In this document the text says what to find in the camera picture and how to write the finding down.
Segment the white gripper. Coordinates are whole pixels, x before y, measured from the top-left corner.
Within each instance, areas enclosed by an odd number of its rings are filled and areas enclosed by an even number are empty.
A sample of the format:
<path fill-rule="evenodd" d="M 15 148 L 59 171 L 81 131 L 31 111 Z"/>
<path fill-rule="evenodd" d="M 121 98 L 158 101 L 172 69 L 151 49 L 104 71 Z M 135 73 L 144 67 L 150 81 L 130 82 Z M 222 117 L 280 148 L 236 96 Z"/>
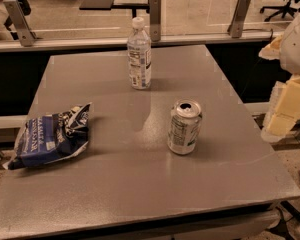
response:
<path fill-rule="evenodd" d="M 281 68 L 292 75 L 285 83 L 277 81 L 271 91 L 269 110 L 263 120 L 261 137 L 278 142 L 300 120 L 300 13 L 284 31 L 259 52 L 266 60 L 280 60 Z"/>

